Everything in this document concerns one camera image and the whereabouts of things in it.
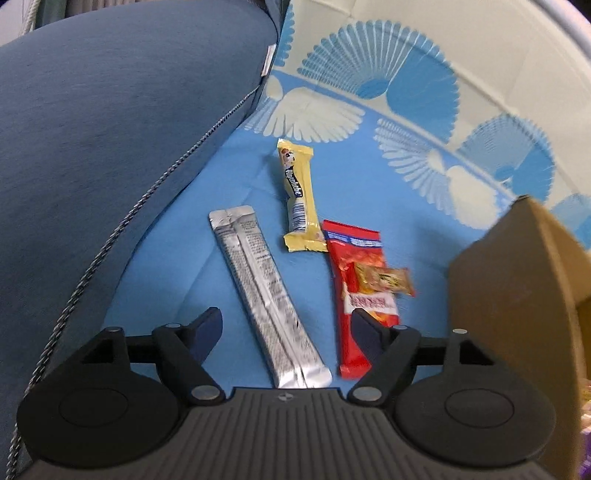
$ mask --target cardboard box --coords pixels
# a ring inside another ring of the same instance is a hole
[[[539,203],[520,197],[449,269],[450,323],[467,329],[550,398],[556,429],[541,458],[578,478],[581,384],[591,372],[591,261]]]

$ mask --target blue fabric surface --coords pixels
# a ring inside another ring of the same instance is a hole
[[[372,139],[379,118],[367,111],[351,138],[312,144],[317,211],[321,219],[381,231],[389,264],[409,267],[418,291],[414,299],[398,299],[402,322],[424,335],[445,336],[447,266],[482,231],[425,202],[388,165]],[[290,254],[283,243],[287,212],[276,143],[273,136],[243,128],[232,134],[145,237],[104,326],[121,325],[128,335],[146,334],[167,322],[187,324],[217,306],[224,330],[205,367],[227,392],[235,386],[269,387],[261,350],[207,219],[212,210],[251,205],[300,318],[333,372],[333,386],[347,391],[353,382],[336,373],[335,298],[327,255]],[[151,367],[136,369],[155,377]],[[433,371],[425,368],[421,375]]]
[[[241,28],[228,29],[228,18]],[[276,41],[258,6],[200,0],[101,9],[0,48],[0,459],[39,355],[99,248],[160,175],[259,85]],[[250,106],[129,224],[77,305],[53,364],[99,331],[146,229]]]

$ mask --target wrapper logo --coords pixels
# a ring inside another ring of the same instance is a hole
[[[304,196],[304,192],[301,189],[300,182],[297,181],[296,175],[294,174],[294,167],[289,167],[285,169],[285,178],[289,182],[295,197],[302,198]]]

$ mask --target metal screw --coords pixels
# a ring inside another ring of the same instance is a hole
[[[198,385],[191,390],[191,395],[197,400],[215,400],[220,396],[221,392],[218,387],[213,385]]]
[[[382,398],[382,392],[375,387],[359,387],[353,390],[353,396],[361,401],[376,401]]]

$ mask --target small gold wrapper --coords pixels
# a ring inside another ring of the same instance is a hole
[[[414,297],[413,284],[410,280],[408,268],[375,267],[355,263],[355,274],[359,281],[359,291],[362,293],[390,291],[392,293],[405,293]]]

